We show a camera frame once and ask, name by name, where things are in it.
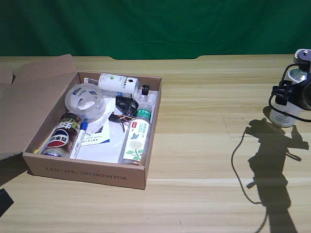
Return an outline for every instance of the green backdrop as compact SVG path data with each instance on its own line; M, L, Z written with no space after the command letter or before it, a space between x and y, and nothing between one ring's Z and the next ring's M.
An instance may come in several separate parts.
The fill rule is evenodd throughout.
M0 0L0 55L181 59L311 49L311 0Z

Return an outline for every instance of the white cylindrical object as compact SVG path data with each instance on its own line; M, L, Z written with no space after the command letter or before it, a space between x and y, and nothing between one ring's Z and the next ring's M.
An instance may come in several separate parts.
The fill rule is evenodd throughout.
M100 75L98 87L103 90L115 91L117 96L135 98L139 81L137 78L104 73Z
M86 121L82 122L78 137L77 137L77 139L73 145L72 151L70 153L70 159L76 159L77 158L80 147L82 145L84 135L86 133L87 125L88 125L88 123Z
M300 69L290 70L286 74L286 77L285 77L285 80L292 81L293 84L300 83L306 79L307 79L307 73L300 70ZM274 103L273 106L280 111L289 113L289 114L294 115L294 116L298 116L302 110L301 108L299 108L298 106L296 106L290 102L287 102L286 105ZM274 124L276 124L280 127L291 127L294 125L294 123L296 121L295 118L292 118L290 116L279 113L273 109L271 109L271 112L270 112L270 120Z

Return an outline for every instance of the marker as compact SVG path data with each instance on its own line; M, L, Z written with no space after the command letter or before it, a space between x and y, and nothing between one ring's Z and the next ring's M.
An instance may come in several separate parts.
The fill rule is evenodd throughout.
M75 141L73 148L72 148L72 151L70 153L70 159L76 159L77 158L78 152L80 150L80 147L81 147L81 144L83 141L84 134L86 133L87 125L88 125L88 123L86 121L82 122L77 140Z

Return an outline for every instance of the white paper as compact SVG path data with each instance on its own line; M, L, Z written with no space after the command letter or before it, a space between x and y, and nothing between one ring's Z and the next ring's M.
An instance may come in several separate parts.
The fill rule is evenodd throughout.
M92 136L96 133L105 124L105 122L108 121L111 113L115 110L116 98L105 98L104 100L106 102L105 112L98 120L88 124L86 130L86 134L88 134L88 136Z
M81 146L110 142L110 127L107 120L104 125L91 136L85 134Z
M110 142L80 147L77 159L106 163L117 163L122 149L125 134L122 126L109 121Z

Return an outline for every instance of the transparent tape roll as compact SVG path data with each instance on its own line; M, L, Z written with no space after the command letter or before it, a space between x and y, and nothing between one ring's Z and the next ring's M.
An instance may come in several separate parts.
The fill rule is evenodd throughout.
M90 83L73 87L66 95L65 105L71 113L89 123L99 119L106 109L102 91Z

